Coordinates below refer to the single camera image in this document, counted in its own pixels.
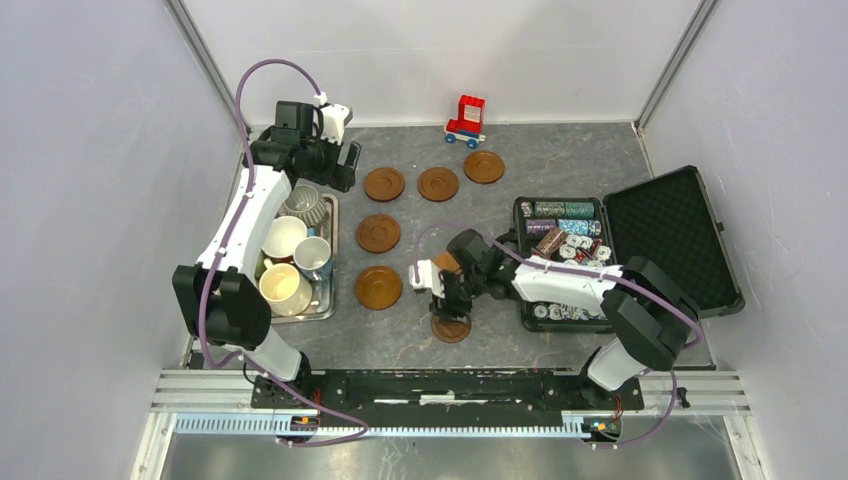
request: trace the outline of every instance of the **black case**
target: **black case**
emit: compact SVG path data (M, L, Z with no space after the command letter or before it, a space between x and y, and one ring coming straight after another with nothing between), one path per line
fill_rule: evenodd
M683 167L638 185L596 198L519 197L513 205L519 252L529 256L541 235L527 235L521 203L592 202L603 224L600 238L612 248L609 264L647 257L688 293L701 308L701 318L729 315L745 306L698 169ZM521 322L530 331L603 331L600 320L550 320L533 315L535 303L522 302Z

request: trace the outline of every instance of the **cup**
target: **cup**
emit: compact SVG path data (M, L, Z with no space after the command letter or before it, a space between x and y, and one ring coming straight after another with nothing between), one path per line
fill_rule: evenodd
M309 237L294 250L294 264L304 277L323 282L333 274L333 251L321 237Z
M277 315L291 317L306 310L312 301L312 285L288 263L265 259L265 273L259 279L259 293Z
M274 219L262 251L274 263L291 261L295 248L306 236L306 224L301 219L288 216Z
M314 227L327 214L327 202L315 187L298 185L283 202L283 209L286 215L303 220L307 227Z

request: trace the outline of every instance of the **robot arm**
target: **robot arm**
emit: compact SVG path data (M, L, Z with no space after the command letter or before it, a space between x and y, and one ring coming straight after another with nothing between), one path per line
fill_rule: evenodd
M618 389L627 379L651 369L668 371L683 349L690 328L671 313L610 277L626 278L648 288L697 321L698 307L654 263L634 258L627 265L569 267L600 270L604 280L549 270L558 262L533 256L532 265L519 263L490 247L473 230L457 235L448 252L462 268L461 274L440 271L429 260L410 267L415 289L433 293L431 310L444 320L468 315L474 298L488 293L497 299L548 301L588 310L602 310L616 339L602 347L584 366L585 375L604 391Z
M178 266L172 277L186 327L198 336L204 279L242 199L248 196L215 269L206 305L207 339L228 349L250 351L256 361L284 381L297 377L302 356L271 328L271 309L256 285L256 261L271 222L297 180L346 192L356 181L361 151L358 143L350 142L344 164L338 163L344 129L353 113L343 105L327 103L323 93L315 100L315 105L277 102L274 125L250 145L255 159L252 191L247 193L250 172L245 161L236 194L212 242L194 265Z

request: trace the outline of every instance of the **red toy truck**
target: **red toy truck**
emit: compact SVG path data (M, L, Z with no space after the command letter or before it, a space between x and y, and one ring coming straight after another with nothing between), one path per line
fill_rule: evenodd
M459 139L468 144L468 148L477 148L480 142L486 140L486 136L481 133L484 105L486 101L482 98L461 96L457 118L448 120L445 127L445 141L454 143Z

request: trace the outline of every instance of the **wooden coaster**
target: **wooden coaster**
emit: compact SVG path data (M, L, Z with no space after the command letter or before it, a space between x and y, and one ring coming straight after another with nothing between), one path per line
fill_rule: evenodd
M363 270L356 279L354 290L363 307L384 310L398 301L403 284L397 272L380 265Z
M430 330L436 338L445 343L459 343L471 334L471 317L465 317L465 320L439 321L439 317L433 315L430 317Z
M433 263L442 270L447 270L453 273L461 273L462 267L459 266L459 263L453 258L448 252L442 252L436 255L436 258L433 259Z
M462 169L465 170L465 175L472 182L487 185L500 180L506 166L497 153L481 150L465 157L465 164Z
M383 215L365 217L356 228L356 241L366 252L385 253L400 240L400 225L394 218Z
M403 174L390 167L373 170L365 177L365 194L377 202L390 202L403 193Z
M454 273L460 273L462 271L459 263L448 252L442 252L436 255L433 263L442 270L448 270ZM439 321L439 318L433 315L430 317L430 330L432 330L436 338L445 343L458 343L465 340L471 333L471 317L466 317L466 320L467 322L460 322L458 320Z
M445 167L433 167L418 177L418 192L431 202L450 200L459 191L459 179Z

